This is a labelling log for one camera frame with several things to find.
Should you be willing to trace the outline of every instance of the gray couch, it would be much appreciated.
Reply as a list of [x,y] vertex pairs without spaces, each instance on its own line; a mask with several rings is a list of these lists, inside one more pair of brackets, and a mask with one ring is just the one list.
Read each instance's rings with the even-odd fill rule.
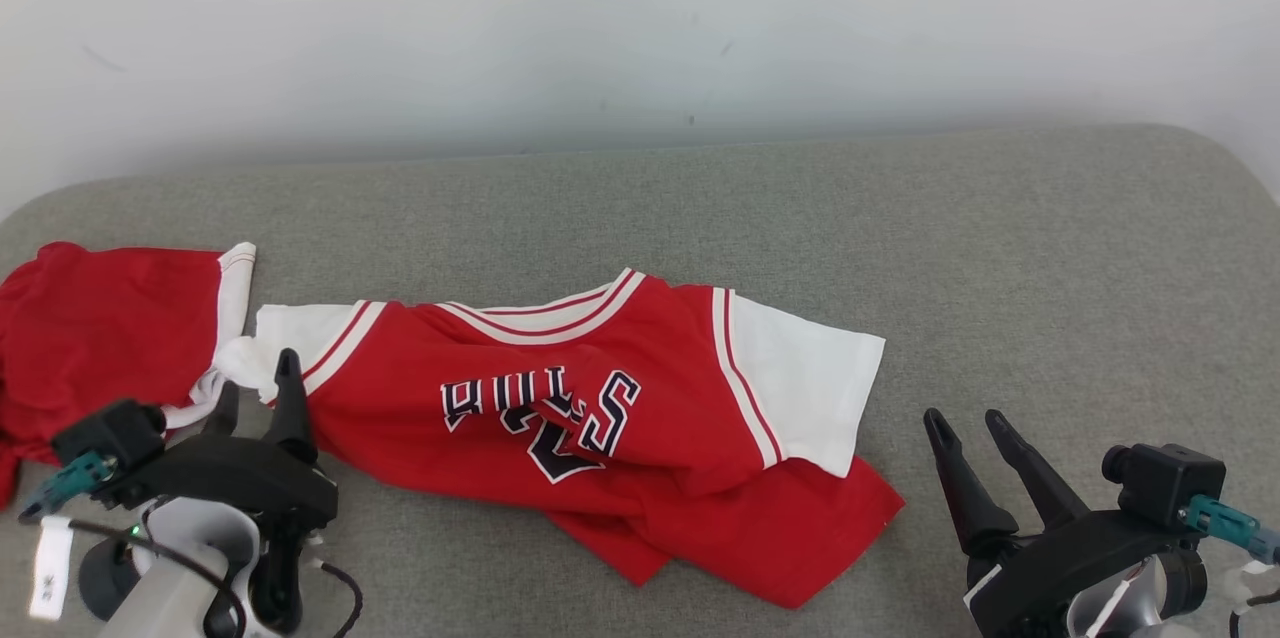
[[[535,304],[630,265],[887,338],[859,454],[908,505],[804,610],[681,564],[636,589],[536,512],[413,495],[321,459],[342,489],[326,552],[366,594],[353,635],[977,635],[920,424],[928,406],[1028,529],[1038,520],[987,439],[986,407],[1004,409],[1093,507],[1115,503],[1098,471],[1107,447],[1179,442],[1224,459],[1225,498],[1280,524],[1280,210],[1231,155],[1181,129],[127,178],[58,191],[0,224],[0,274],[55,240],[253,241],[253,310]],[[242,413],[246,432],[261,430],[264,409]],[[46,474],[24,468],[22,489]],[[95,635],[74,589],[61,623],[26,619],[36,534],[13,518],[0,523],[0,634]],[[1204,555],[1215,582],[1243,562],[1221,546]],[[346,589],[314,571],[303,588],[302,634],[332,634]],[[1206,638],[1226,632],[1213,592],[1189,621]],[[1280,634],[1280,609],[1244,628]]]

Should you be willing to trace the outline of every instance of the black cable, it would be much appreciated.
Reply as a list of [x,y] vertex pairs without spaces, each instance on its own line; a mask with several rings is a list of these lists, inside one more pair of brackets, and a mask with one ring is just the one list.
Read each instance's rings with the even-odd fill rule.
[[1280,591],[1275,593],[1267,593],[1266,596],[1254,596],[1248,601],[1244,601],[1248,606],[1266,606],[1271,603],[1280,603]]
[[[40,520],[38,519],[20,518],[19,516],[18,520],[20,523],[27,524],[27,525],[40,525]],[[151,551],[152,553],[155,553],[155,555],[157,555],[160,557],[164,557],[164,559],[169,559],[173,562],[175,562],[175,564],[186,568],[187,570],[195,573],[196,575],[204,578],[205,580],[209,582],[210,585],[212,585],[214,588],[216,588],[219,593],[221,593],[223,596],[227,596],[229,598],[229,601],[232,602],[232,609],[236,611],[236,633],[234,633],[234,638],[244,638],[244,629],[246,629],[247,623],[248,623],[248,614],[244,612],[244,603],[239,600],[239,596],[237,596],[236,591],[232,589],[230,584],[227,583],[225,579],[220,578],[216,573],[206,569],[205,566],[200,565],[195,560],[184,556],[183,553],[179,553],[178,551],[174,551],[173,548],[170,548],[168,546],[163,546],[160,543],[156,543],[151,538],[142,538],[140,536],[134,536],[133,533],[129,533],[128,530],[118,530],[115,528],[110,528],[109,525],[101,525],[101,524],[97,524],[97,523],[88,523],[88,521],[77,520],[77,519],[69,520],[67,525],[68,525],[68,528],[70,528],[73,530],[83,530],[83,533],[93,533],[96,536],[104,536],[106,538],[114,538],[116,541],[123,541],[123,542],[125,542],[125,543],[128,543],[131,546],[136,546],[136,547],[142,548],[145,551]]]
[[333,638],[343,638],[351,630],[352,625],[356,625],[356,621],[360,620],[360,611],[365,607],[365,593],[360,591],[360,584],[356,583],[356,579],[347,574],[347,571],[334,568],[324,561],[320,561],[320,570],[324,570],[329,575],[333,575],[338,580],[346,583],[347,587],[351,588],[352,598],[355,598],[355,605],[351,607],[351,615],[347,616],[347,623],[343,623],[342,628],[338,629],[338,633],[333,634]]
[[[1248,601],[1244,601],[1244,605],[1249,607],[1267,606],[1271,603],[1280,603],[1280,591],[1267,593],[1266,596],[1254,596]],[[1226,621],[1226,633],[1231,638],[1240,638],[1240,614],[1231,611],[1231,618]]]

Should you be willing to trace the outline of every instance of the red basketball jersey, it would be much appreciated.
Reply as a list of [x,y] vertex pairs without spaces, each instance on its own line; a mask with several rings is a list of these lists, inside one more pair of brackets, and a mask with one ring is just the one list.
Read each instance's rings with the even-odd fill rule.
[[901,505],[852,459],[882,338],[733,291],[626,270],[535,307],[265,306],[218,365],[270,401],[284,347],[338,457],[557,511],[637,582],[675,555],[799,605]]

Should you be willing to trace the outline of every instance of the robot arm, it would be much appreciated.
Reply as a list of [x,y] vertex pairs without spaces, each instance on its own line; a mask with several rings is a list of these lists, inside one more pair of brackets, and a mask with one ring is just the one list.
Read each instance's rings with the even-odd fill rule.
[[1226,466],[1181,446],[1116,446],[1103,475],[1121,486],[1120,510],[1093,511],[1000,411],[987,428],[1044,521],[1036,536],[996,505],[937,409],[924,414],[960,550],[969,556],[965,603],[984,638],[1125,637],[1197,610],[1207,578],[1206,537],[1276,562],[1280,542],[1217,502]]
[[[67,468],[28,502],[22,520],[52,514],[77,493],[88,493],[108,509],[145,506],[142,524],[150,539],[116,536],[95,548],[81,569],[82,593],[95,615],[110,620],[104,637],[241,635],[246,620],[248,628],[276,635],[297,629],[302,546],[337,516],[338,488],[316,465],[306,392],[292,350],[282,351],[275,380],[279,397],[262,438],[232,436],[238,410],[232,383],[202,432],[173,447],[164,443],[164,415],[131,400],[54,438],[55,455]],[[141,582],[137,573],[129,579],[132,566],[120,560],[124,542],[160,543],[219,580],[186,562],[179,569],[164,552],[141,561],[151,564]],[[197,612],[202,621],[192,620]],[[191,633],[192,625],[200,633]]]

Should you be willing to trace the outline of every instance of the teal connector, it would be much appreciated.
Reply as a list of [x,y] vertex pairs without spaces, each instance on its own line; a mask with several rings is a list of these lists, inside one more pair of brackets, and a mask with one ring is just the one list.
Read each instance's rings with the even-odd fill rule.
[[1208,496],[1192,497],[1185,515],[1179,518],[1189,528],[1203,530],[1213,538],[1244,548],[1261,562],[1275,565],[1280,561],[1280,533],[1262,528],[1262,523],[1252,515],[1245,515]]
[[22,509],[22,518],[38,519],[58,512],[67,501],[110,480],[114,466],[115,459],[104,459],[93,451],[79,456],[36,488]]

